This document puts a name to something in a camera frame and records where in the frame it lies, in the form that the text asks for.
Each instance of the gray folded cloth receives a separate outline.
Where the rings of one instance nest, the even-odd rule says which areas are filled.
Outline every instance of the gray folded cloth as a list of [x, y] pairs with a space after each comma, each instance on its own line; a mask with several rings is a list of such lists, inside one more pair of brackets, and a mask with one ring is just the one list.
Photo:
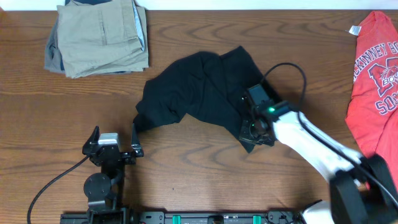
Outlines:
[[58, 6], [60, 17], [45, 48], [45, 69], [66, 70], [68, 77], [78, 78], [148, 67], [144, 8], [131, 0], [102, 0], [95, 6], [86, 4], [93, 0], [79, 1]]

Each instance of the black cloth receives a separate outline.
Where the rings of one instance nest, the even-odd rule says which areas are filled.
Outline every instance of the black cloth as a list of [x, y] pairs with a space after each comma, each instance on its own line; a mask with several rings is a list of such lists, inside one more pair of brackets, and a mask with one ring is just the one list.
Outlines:
[[[137, 104], [134, 124], [138, 132], [179, 123], [185, 114], [225, 127], [239, 138], [242, 117], [248, 114], [244, 91], [258, 84], [262, 74], [250, 55], [238, 47], [219, 56], [199, 52], [171, 64], [146, 82]], [[241, 144], [251, 152], [253, 145]]]

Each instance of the black cable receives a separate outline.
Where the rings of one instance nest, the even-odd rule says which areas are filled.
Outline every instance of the black cable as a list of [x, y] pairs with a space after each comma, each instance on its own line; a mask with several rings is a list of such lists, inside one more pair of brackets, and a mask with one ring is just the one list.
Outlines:
[[322, 138], [320, 138], [319, 136], [317, 136], [314, 132], [312, 132], [307, 125], [301, 120], [300, 117], [300, 111], [301, 111], [301, 107], [304, 101], [304, 96], [305, 96], [305, 90], [307, 88], [307, 78], [305, 76], [304, 71], [296, 64], [294, 63], [290, 63], [290, 62], [284, 62], [284, 63], [279, 63], [275, 66], [273, 66], [270, 70], [268, 70], [268, 72], [264, 75], [264, 78], [266, 76], [268, 76], [268, 74], [273, 71], [273, 69], [281, 66], [281, 65], [290, 65], [293, 66], [295, 68], [297, 68], [297, 70], [299, 70], [299, 72], [301, 73], [301, 76], [303, 76], [303, 90], [301, 92], [301, 97], [300, 97], [300, 101], [298, 103], [298, 111], [297, 111], [297, 119], [299, 121], [299, 123], [301, 124], [301, 126], [303, 127], [304, 130], [306, 130], [306, 132], [308, 132], [312, 137], [314, 137], [317, 141], [319, 141], [320, 143], [324, 144], [326, 147], [328, 147], [330, 150], [332, 150], [334, 153], [336, 153], [337, 155], [339, 155], [340, 157], [342, 157], [343, 159], [347, 160], [349, 163], [351, 163], [356, 169], [358, 169], [364, 176], [366, 176], [368, 179], [370, 179], [372, 182], [374, 182], [378, 187], [380, 187], [381, 190], [383, 190], [388, 197], [391, 198], [392, 203], [394, 204], [395, 208], [398, 210], [398, 201], [397, 199], [391, 194], [390, 191], [388, 191], [386, 189], [385, 186], [383, 186], [380, 181], [377, 180], [377, 178], [375, 178], [375, 176], [373, 176], [371, 173], [369, 173], [366, 169], [364, 169], [363, 167], [361, 167], [359, 164], [357, 164], [354, 160], [352, 160], [350, 157], [348, 157], [346, 154], [344, 154], [343, 152], [341, 152], [339, 149], [335, 149], [332, 145], [330, 145], [328, 142], [326, 142], [325, 140], [323, 140]]
[[39, 199], [40, 195], [42, 195], [42, 193], [45, 191], [45, 189], [47, 189], [48, 187], [50, 187], [50, 185], [52, 185], [55, 181], [59, 180], [61, 177], [63, 177], [64, 175], [67, 175], [70, 171], [76, 169], [78, 166], [80, 166], [82, 163], [84, 163], [87, 159], [89, 158], [89, 156], [86, 156], [84, 159], [82, 159], [80, 162], [78, 162], [76, 165], [74, 165], [73, 167], [71, 167], [70, 169], [68, 169], [67, 171], [63, 172], [62, 174], [58, 175], [58, 177], [54, 178], [53, 180], [51, 180], [46, 186], [43, 187], [42, 190], [40, 190], [36, 197], [33, 199], [32, 203], [30, 203], [30, 207], [27, 211], [27, 224], [31, 224], [30, 222], [30, 214], [32, 213], [32, 209], [33, 206], [35, 205], [37, 199]]

